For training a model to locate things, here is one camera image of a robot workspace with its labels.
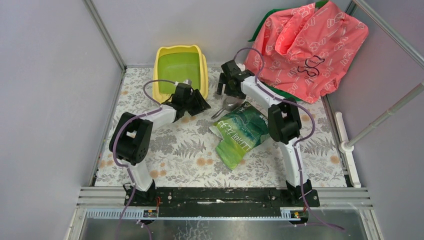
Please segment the silver metal scoop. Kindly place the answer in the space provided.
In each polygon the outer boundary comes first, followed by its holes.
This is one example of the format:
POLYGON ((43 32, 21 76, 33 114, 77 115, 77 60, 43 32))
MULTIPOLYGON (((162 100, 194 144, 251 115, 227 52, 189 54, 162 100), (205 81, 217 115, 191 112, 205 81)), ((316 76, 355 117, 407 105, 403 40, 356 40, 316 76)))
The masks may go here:
POLYGON ((245 100, 244 99, 240 99, 240 98, 236 98, 236 97, 232 97, 232 96, 228 96, 227 98, 225 98, 225 100, 222 102, 222 107, 220 110, 218 110, 215 114, 213 114, 210 118, 211 119, 216 119, 217 117, 219 117, 224 111, 227 112, 232 112, 233 110, 235 110, 236 108, 238 108, 245 100))

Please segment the green litter bag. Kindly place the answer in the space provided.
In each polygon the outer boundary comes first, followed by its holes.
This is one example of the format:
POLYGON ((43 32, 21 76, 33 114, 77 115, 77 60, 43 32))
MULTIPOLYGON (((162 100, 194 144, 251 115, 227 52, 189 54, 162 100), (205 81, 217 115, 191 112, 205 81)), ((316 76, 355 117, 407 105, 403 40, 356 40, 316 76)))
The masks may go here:
POLYGON ((215 151, 231 171, 249 151, 270 137, 268 118, 248 101, 215 121, 209 129, 221 138, 215 151))

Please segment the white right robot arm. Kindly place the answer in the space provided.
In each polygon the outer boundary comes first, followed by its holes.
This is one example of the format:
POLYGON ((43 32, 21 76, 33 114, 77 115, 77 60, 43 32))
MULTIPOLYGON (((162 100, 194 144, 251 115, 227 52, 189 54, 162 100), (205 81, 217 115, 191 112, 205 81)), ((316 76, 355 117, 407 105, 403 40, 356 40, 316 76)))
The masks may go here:
POLYGON ((286 167, 286 186, 296 199, 312 191, 312 183, 303 172, 300 153, 302 121, 299 105, 293 98, 284 98, 258 80, 250 70, 241 70, 234 60, 221 66, 217 94, 237 99, 252 98, 267 109, 268 133, 278 143, 286 167))

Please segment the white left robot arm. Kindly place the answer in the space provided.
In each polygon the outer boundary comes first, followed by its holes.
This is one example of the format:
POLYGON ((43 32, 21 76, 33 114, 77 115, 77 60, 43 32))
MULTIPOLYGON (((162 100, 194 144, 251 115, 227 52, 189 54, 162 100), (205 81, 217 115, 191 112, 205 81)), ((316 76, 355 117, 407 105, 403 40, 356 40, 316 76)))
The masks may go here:
POLYGON ((185 82, 174 82, 174 93, 154 110, 139 115, 124 112, 109 142, 115 164, 125 168, 135 192, 150 192, 155 184, 147 169, 152 132, 179 120, 185 113, 198 115, 210 109, 199 89, 185 82))

